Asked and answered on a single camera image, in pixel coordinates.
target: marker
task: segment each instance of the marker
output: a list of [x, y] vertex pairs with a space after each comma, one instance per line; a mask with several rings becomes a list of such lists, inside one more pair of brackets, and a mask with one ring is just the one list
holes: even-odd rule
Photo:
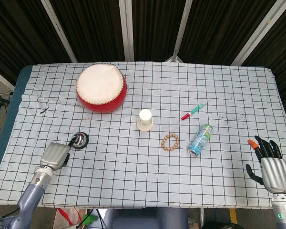
[[184, 120], [188, 117], [190, 117], [192, 114], [194, 114], [196, 111], [200, 110], [201, 108], [203, 108], [204, 104], [199, 104], [196, 108], [194, 108], [192, 111], [190, 111], [189, 113], [187, 113], [185, 116], [183, 116], [181, 119]]

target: drum head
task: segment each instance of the drum head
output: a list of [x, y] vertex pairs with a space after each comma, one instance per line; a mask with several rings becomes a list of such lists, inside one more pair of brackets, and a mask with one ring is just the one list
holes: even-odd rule
[[123, 75], [110, 64], [94, 64], [78, 77], [77, 94], [90, 104], [105, 104], [114, 100], [123, 88]]

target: grid tablecloth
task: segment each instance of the grid tablecloth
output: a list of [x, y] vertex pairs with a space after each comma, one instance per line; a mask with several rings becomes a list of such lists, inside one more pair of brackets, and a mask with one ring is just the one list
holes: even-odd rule
[[[40, 205], [270, 207], [271, 194], [245, 170], [250, 164], [261, 175], [247, 144], [254, 135], [277, 142], [286, 160], [286, 115], [269, 69], [112, 62], [126, 77], [127, 96], [119, 109], [98, 114], [75, 93], [79, 73], [92, 64], [33, 66], [0, 166], [0, 204], [17, 203], [50, 142], [66, 144], [83, 131], [88, 146], [70, 151]], [[200, 103], [207, 105], [180, 119]], [[136, 126], [143, 108], [153, 114], [149, 132]], [[214, 127], [210, 143], [200, 156], [189, 155], [190, 141], [207, 123]], [[160, 147], [168, 133], [179, 135], [179, 149]]]

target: white cup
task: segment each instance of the white cup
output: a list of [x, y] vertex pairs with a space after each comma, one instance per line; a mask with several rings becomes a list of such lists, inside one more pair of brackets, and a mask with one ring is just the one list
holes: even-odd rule
[[149, 131], [153, 126], [152, 112], [148, 109], [142, 109], [137, 119], [137, 127], [142, 131]]

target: black curtain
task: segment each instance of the black curtain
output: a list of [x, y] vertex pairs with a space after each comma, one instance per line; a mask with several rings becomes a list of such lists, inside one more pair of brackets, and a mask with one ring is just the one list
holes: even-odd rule
[[230, 65], [275, 0], [193, 0], [178, 56]]
[[124, 61], [118, 0], [51, 0], [78, 62]]
[[272, 70], [286, 112], [286, 10], [243, 65], [265, 66]]
[[185, 0], [132, 0], [135, 61], [166, 61], [173, 55]]
[[39, 0], [0, 0], [0, 74], [13, 85], [31, 64], [70, 62]]

